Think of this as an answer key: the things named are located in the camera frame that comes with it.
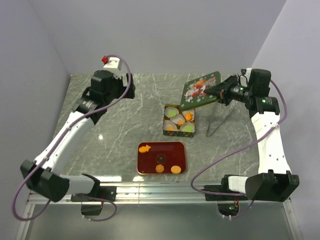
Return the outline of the white paper cup liner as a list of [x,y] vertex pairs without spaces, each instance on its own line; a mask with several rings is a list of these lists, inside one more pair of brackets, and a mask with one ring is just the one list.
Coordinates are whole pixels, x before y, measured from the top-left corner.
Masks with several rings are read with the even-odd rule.
[[176,114],[174,117],[170,118],[170,121],[172,121],[176,125],[177,125],[177,122],[180,120],[184,120],[186,122],[185,118],[181,114]]
[[173,118],[179,114],[179,110],[176,107],[166,107],[164,110],[164,115],[168,118]]
[[185,122],[180,126],[180,131],[185,133],[194,133],[195,125],[192,122]]
[[169,126],[174,127],[174,132],[178,130],[178,127],[177,127],[177,125],[176,125],[175,123],[173,123],[173,122],[170,121],[170,120],[165,120],[165,121],[163,122],[163,130],[164,130],[164,131],[167,131],[167,127],[169,127]]
[[193,120],[194,120],[194,117],[195,117],[195,111],[194,111],[193,109],[189,109],[189,110],[184,110],[184,111],[182,111],[182,115],[183,115],[183,117],[185,118],[186,113],[189,113],[189,112],[193,113],[193,118],[192,118],[192,121],[193,121]]

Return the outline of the green cookie tin box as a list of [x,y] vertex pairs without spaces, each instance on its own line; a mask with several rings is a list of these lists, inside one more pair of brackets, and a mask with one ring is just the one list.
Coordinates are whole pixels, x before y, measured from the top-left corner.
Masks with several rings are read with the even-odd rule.
[[162,134],[193,138],[196,133],[195,109],[181,110],[179,105],[166,104],[163,111]]

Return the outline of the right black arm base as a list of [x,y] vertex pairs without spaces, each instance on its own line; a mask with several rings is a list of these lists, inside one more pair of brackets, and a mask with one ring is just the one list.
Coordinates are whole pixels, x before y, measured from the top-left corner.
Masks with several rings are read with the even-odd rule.
[[205,185],[203,190],[211,194],[205,194],[207,202],[216,202],[218,213],[222,218],[230,220],[240,213],[240,201],[247,201],[244,195],[238,195],[238,192],[230,191],[222,185]]

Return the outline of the red lacquer tray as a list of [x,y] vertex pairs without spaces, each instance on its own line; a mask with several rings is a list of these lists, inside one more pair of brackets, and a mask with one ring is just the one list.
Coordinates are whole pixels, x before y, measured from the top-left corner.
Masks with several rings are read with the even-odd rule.
[[[151,149],[140,153],[139,147],[149,145]],[[172,166],[180,166],[181,173],[187,170],[185,145],[179,141],[142,142],[137,147],[136,170],[140,175],[169,175]],[[156,173],[156,166],[163,165],[163,173]]]

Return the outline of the round orange cookie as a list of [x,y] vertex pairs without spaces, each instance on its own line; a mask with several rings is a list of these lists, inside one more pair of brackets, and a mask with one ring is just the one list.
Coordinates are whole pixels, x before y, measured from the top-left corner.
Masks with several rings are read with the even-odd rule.
[[170,171],[173,173],[173,174],[180,174],[182,169],[180,166],[178,165],[174,165],[171,167]]
[[166,128],[166,130],[167,130],[167,131],[174,131],[175,129],[174,129],[173,126],[168,126],[168,127]]

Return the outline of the swirl cookie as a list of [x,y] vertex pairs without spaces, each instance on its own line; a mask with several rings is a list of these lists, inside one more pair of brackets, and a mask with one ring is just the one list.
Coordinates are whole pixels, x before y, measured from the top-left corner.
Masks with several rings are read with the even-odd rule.
[[155,167],[155,171],[156,171],[156,173],[158,173],[158,174],[163,173],[164,170],[165,170],[165,167],[164,167],[162,164],[158,164],[158,165]]
[[185,123],[184,120],[179,120],[179,121],[177,122],[177,125],[182,126],[184,123]]

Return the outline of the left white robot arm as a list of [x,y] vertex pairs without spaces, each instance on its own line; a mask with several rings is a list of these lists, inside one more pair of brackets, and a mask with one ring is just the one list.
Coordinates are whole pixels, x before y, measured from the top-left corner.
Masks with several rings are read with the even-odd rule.
[[134,99],[135,85],[131,72],[127,85],[119,73],[97,70],[81,97],[75,102],[66,123],[47,148],[33,161],[25,160],[20,171],[32,191],[58,202],[68,194],[83,194],[89,201],[100,197],[100,181],[89,175],[63,175],[62,171],[81,138],[91,130],[109,107],[121,99]]

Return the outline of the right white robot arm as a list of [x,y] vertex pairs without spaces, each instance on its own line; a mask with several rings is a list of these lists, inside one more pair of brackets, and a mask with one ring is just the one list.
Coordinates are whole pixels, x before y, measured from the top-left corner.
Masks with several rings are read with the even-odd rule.
[[252,201],[284,202],[299,186],[300,179],[292,174],[285,156],[280,131],[285,117],[280,116],[278,99],[269,95],[272,74],[265,69],[247,68],[242,69],[241,75],[247,79],[246,86],[241,85],[240,76],[232,75],[205,93],[226,106],[232,101],[244,104],[257,138],[259,168],[250,177],[225,175],[220,194],[226,200],[238,194]]

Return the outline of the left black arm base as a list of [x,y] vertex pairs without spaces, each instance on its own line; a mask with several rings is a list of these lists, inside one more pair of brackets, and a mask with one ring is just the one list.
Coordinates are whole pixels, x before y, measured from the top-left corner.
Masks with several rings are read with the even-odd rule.
[[[118,207],[115,204],[116,194],[116,186],[100,186],[97,192],[94,193],[72,194],[70,201],[81,203],[80,211],[83,218],[92,222],[103,222],[110,220],[117,213]],[[111,204],[114,207],[113,213],[106,218],[94,218],[98,217],[102,213],[104,204]]]

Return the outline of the orange fish cookie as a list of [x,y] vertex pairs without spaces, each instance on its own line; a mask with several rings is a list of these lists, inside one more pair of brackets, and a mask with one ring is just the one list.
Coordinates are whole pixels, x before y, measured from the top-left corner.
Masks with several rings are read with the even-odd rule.
[[190,122],[193,119],[193,113],[192,112],[188,112],[185,114],[185,119],[186,121]]
[[144,153],[147,153],[150,149],[151,149],[151,146],[146,144],[144,146],[139,147],[138,152],[144,154]]

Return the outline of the green round cookie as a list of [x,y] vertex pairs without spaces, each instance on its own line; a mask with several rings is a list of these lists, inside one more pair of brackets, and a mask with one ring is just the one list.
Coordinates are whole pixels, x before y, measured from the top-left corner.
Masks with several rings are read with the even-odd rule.
[[177,113],[176,113],[175,110],[170,110],[167,115],[168,115],[169,118],[172,118],[172,117],[174,117],[176,114],[177,114]]
[[194,132],[194,127],[191,125],[185,125],[182,129],[183,132],[186,133],[193,133]]

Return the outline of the aluminium front rail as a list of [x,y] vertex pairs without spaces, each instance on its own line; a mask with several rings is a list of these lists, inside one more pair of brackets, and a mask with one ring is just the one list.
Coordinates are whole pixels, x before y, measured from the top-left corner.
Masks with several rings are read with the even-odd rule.
[[[116,205],[124,204],[202,204],[214,203],[206,201],[205,195],[191,188],[189,182],[103,182],[103,187],[115,186]],[[219,182],[195,182],[195,186],[204,189],[205,185],[220,185]],[[72,195],[66,195],[56,205],[100,205],[97,201],[72,201]],[[27,199],[29,205],[44,205],[48,200],[31,192]]]

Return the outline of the gold tin lid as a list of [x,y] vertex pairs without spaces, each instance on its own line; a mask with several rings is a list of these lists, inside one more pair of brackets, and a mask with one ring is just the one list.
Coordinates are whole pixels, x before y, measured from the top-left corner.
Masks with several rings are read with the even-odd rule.
[[221,74],[219,71],[186,82],[182,91],[180,109],[186,111],[216,102],[218,98],[205,93],[205,90],[220,83]]

